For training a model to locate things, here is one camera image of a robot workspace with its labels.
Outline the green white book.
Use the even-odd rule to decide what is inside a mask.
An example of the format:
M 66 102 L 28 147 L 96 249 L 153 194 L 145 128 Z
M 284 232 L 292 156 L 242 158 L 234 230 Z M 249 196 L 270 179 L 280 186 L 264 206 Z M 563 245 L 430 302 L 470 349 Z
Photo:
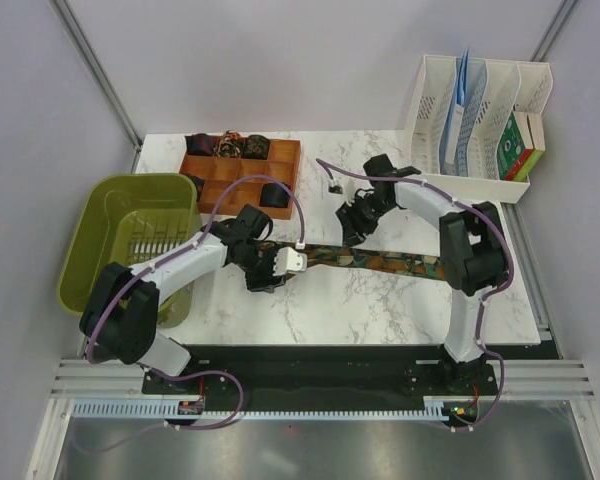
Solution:
M 513 111 L 505 124 L 497 147 L 496 160 L 500 180 L 512 181 L 533 151 L 526 112 Z

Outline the wooden compartment tray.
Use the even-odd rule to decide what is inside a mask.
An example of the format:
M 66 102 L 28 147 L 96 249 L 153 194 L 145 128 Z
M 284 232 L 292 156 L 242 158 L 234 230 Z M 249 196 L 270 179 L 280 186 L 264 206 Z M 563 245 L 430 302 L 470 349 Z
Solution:
M 237 215 L 246 204 L 262 209 L 269 217 L 278 220 L 291 218 L 293 201 L 286 209 L 259 205 L 262 186 L 277 183 L 287 193 L 295 191 L 301 160 L 301 143 L 296 139 L 270 140 L 266 160 L 192 156 L 185 154 L 179 172 L 189 177 L 196 186 L 198 209 L 209 214 L 214 208 L 220 215 Z

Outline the rolled dark gold tie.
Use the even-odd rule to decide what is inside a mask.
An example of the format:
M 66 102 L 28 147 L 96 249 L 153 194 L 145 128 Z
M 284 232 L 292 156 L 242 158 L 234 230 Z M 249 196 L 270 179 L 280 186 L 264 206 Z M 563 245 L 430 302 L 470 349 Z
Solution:
M 245 159 L 266 160 L 270 149 L 270 140 L 259 134 L 249 135 L 244 140 L 242 157 Z

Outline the olive green plastic basket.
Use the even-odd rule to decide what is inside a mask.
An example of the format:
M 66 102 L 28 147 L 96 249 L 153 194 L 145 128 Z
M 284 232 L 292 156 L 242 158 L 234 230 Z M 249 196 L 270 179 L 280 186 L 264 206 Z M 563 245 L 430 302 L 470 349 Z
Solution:
M 194 183 L 181 174 L 106 178 L 91 191 L 57 287 L 61 307 L 81 316 L 101 270 L 142 263 L 180 246 L 202 226 Z

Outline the white plastic file organizer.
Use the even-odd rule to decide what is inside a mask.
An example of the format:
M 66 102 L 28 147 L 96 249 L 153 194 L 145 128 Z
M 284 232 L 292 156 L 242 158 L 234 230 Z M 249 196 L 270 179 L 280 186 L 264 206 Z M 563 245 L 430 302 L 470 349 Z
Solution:
M 405 125 L 405 158 L 455 197 L 515 204 L 529 188 L 500 177 L 497 147 L 514 111 L 541 114 L 548 63 L 425 55 Z

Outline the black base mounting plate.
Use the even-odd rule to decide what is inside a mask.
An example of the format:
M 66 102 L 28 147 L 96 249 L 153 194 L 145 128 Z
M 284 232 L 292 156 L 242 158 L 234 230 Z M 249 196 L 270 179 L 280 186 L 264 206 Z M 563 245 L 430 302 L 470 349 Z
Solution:
M 182 380 L 155 373 L 144 394 L 203 396 L 222 410 L 402 407 L 426 394 L 496 394 L 485 357 L 457 366 L 440 346 L 191 346 Z

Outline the rolled navy red tie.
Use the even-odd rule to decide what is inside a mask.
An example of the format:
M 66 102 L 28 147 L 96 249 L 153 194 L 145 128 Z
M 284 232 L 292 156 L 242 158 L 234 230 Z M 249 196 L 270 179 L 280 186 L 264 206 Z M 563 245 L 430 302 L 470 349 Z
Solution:
M 185 137 L 187 154 L 192 156 L 213 156 L 214 138 L 206 133 L 197 133 Z

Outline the floral brown green tie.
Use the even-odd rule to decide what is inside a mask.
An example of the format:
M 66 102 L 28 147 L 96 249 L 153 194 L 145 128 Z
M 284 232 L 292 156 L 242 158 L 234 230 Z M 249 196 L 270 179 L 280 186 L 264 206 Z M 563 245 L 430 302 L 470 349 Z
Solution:
M 302 253 L 307 255 L 307 268 L 327 266 L 366 269 L 437 281 L 445 280 L 443 263 L 437 256 L 325 244 L 306 244 Z

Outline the red spine book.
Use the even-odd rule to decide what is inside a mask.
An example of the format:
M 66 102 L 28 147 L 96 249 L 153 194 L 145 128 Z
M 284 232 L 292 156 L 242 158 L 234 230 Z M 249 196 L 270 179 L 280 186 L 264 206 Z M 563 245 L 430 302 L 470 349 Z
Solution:
M 514 175 L 514 180 L 517 182 L 523 182 L 527 179 L 530 171 L 534 168 L 546 151 L 546 140 L 542 116 L 538 113 L 527 113 L 526 120 L 528 125 L 527 129 L 529 130 L 534 149 L 519 168 L 518 172 Z

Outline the blue paper folder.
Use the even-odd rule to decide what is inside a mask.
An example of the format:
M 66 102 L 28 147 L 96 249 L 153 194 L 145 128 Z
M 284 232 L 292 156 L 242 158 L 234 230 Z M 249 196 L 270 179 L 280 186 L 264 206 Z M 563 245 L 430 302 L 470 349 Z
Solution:
M 454 89 L 439 145 L 440 173 L 469 176 L 469 143 L 488 82 L 484 59 L 468 49 L 456 60 Z

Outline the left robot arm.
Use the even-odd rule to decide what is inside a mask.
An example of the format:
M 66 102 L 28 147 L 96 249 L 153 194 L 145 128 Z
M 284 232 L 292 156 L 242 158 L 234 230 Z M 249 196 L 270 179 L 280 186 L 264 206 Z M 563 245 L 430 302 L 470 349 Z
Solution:
M 247 205 L 239 215 L 209 222 L 185 243 L 130 267 L 112 262 L 103 268 L 80 320 L 89 338 L 87 358 L 96 363 L 94 347 L 121 362 L 157 370 L 178 393 L 199 382 L 199 369 L 190 352 L 157 330 L 160 306 L 194 280 L 236 265 L 252 292 L 271 292 L 286 283 L 293 267 L 305 260 L 288 246 L 260 239 L 272 221 Z

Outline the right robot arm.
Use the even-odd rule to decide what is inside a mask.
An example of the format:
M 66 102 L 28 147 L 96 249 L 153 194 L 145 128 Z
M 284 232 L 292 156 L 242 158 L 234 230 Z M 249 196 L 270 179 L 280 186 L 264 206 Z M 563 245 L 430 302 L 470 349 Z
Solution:
M 397 168 L 385 154 L 364 164 L 370 187 L 357 191 L 329 179 L 329 191 L 343 196 L 336 210 L 347 247 L 362 244 L 375 232 L 381 217 L 394 209 L 410 210 L 439 233 L 439 258 L 452 289 L 450 325 L 443 347 L 449 362 L 438 368 L 447 392 L 463 392 L 474 381 L 469 363 L 486 354 L 481 340 L 485 302 L 508 288 L 514 264 L 497 208 L 490 202 L 467 205 L 430 183 L 413 166 Z

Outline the rolled multicolour patterned tie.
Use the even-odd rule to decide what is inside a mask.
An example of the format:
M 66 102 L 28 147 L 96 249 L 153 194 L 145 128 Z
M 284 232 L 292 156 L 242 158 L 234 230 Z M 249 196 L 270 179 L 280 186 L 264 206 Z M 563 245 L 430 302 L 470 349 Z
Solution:
M 224 158 L 241 158 L 244 137 L 235 130 L 227 130 L 216 144 L 215 155 Z

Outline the aluminium rail frame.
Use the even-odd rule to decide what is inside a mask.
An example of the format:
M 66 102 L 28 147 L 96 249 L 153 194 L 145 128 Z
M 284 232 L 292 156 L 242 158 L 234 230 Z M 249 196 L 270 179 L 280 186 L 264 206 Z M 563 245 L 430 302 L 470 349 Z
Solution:
M 85 360 L 60 362 L 52 393 L 29 462 L 27 479 L 55 479 L 60 474 L 61 452 L 69 439 L 70 420 L 82 413 L 87 418 L 155 419 L 169 416 L 180 419 L 177 404 L 188 395 L 144 394 L 141 384 L 148 374 L 119 362 L 101 367 Z M 421 410 L 364 408 L 358 413 L 343 414 L 329 409 L 311 413 L 302 408 L 298 413 L 274 410 L 245 413 L 256 420 L 414 420 L 433 421 L 442 411 L 442 403 L 450 396 L 426 394 Z M 576 360 L 507 360 L 502 401 L 565 401 L 574 405 L 578 414 L 590 410 L 595 400 L 584 364 Z

